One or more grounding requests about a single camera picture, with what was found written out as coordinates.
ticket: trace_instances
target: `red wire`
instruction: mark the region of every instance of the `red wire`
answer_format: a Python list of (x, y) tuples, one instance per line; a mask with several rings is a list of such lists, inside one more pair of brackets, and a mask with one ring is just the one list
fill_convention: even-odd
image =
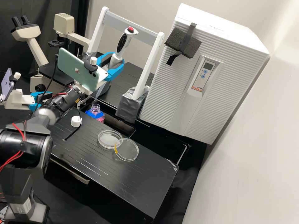
[(68, 93), (66, 93), (66, 92), (63, 92), (63, 93), (57, 93), (57, 94), (55, 94), (54, 96), (52, 96), (52, 99), (55, 97), (55, 96), (59, 96), (59, 95), (67, 95)]
[(19, 155), (18, 155), (18, 153), (19, 153), (20, 151), (18, 151), (14, 156), (12, 156), (11, 158), (9, 158), (1, 167), (0, 167), (0, 172), (3, 170), (3, 168), (7, 165), (7, 164), (9, 164), (10, 162), (12, 162), (12, 161), (14, 161), (14, 160), (16, 160), (16, 159), (18, 159), (18, 158), (20, 158), (22, 155), (23, 155), (23, 152), (21, 152)]
[[(21, 136), (23, 138), (23, 141), (25, 141), (25, 136), (24, 136), (23, 132), (18, 128), (18, 126), (16, 126), (15, 123), (12, 123), (12, 125), (20, 132), (20, 134), (21, 134)], [(23, 155), (23, 152), (22, 151), (18, 151), (15, 155), (13, 155), (12, 157), (10, 157), (2, 166), (0, 166), (0, 172), (3, 170), (3, 168), (8, 163), (10, 163), (11, 161), (14, 161), (14, 160), (20, 158), (22, 155)]]
[(20, 134), (21, 134), (21, 136), (23, 138), (23, 141), (25, 141), (25, 136), (24, 136), (23, 132), (18, 128), (18, 126), (16, 126), (15, 123), (12, 123), (12, 125), (20, 132)]

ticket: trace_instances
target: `digital display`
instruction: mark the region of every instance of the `digital display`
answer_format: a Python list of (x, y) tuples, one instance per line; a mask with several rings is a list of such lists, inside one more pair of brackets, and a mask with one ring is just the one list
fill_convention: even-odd
[(203, 66), (203, 68), (208, 69), (208, 70), (212, 70), (213, 65), (209, 64), (209, 63), (205, 63), (205, 65)]

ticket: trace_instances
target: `petri dish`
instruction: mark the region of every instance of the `petri dish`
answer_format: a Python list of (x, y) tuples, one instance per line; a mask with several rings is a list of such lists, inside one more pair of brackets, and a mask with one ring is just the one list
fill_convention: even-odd
[(115, 144), (114, 152), (121, 160), (131, 162), (137, 158), (139, 148), (133, 140), (122, 138)]
[(121, 145), (121, 134), (114, 130), (101, 131), (97, 136), (97, 140), (100, 145), (107, 149), (114, 149), (114, 146), (119, 147)]

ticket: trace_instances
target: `black cable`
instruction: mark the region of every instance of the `black cable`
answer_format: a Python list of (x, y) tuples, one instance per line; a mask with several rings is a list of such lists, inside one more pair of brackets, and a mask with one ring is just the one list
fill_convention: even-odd
[(48, 206), (48, 207), (49, 207), (49, 205), (47, 205), (47, 203), (44, 202), (42, 199), (40, 199), (35, 193), (33, 193), (33, 196), (34, 196), (35, 198), (37, 198), (40, 202), (42, 202), (45, 206)]
[(23, 126), (24, 126), (24, 137), (25, 137), (25, 141), (27, 140), (27, 136), (26, 136), (26, 128), (27, 128), (27, 121), (23, 121)]
[(41, 100), (42, 100), (42, 98), (44, 97), (45, 93), (48, 91), (48, 89), (49, 89), (49, 87), (50, 87), (50, 85), (51, 85), (51, 82), (53, 81), (53, 78), (54, 78), (54, 75), (55, 75), (55, 72), (56, 72), (56, 67), (57, 67), (57, 60), (58, 60), (57, 57), (55, 57), (55, 67), (54, 67), (53, 75), (52, 75), (52, 77), (51, 77), (51, 80), (50, 80), (50, 82), (49, 82), (47, 88), (45, 89), (44, 93), (41, 95), (40, 100), (38, 101), (38, 103), (37, 103), (37, 105), (36, 105), (36, 107), (35, 107), (33, 113), (37, 110), (37, 107), (38, 107), (39, 103), (41, 102)]
[(79, 128), (81, 127), (82, 124), (82, 118), (81, 118), (81, 114), (80, 114), (80, 110), (78, 110), (79, 113), (79, 117), (80, 117), (80, 125), (79, 127), (76, 128), (76, 130), (74, 130), (68, 137), (66, 137), (65, 139), (63, 139), (64, 142), (66, 142), (73, 134), (75, 134), (77, 132), (77, 130), (79, 130)]

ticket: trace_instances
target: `smartphone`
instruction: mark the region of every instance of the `smartphone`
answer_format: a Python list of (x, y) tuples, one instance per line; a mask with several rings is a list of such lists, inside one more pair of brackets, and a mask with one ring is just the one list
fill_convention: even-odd
[(11, 68), (9, 68), (6, 73), (5, 73), (5, 76), (4, 78), (2, 79), (2, 82), (1, 82), (1, 89), (2, 89), (2, 100), (3, 101), (6, 101), (10, 95), (10, 93), (12, 92), (13, 90), (13, 87), (15, 85), (14, 82), (11, 82), (9, 80), (9, 77), (12, 75), (12, 70)]

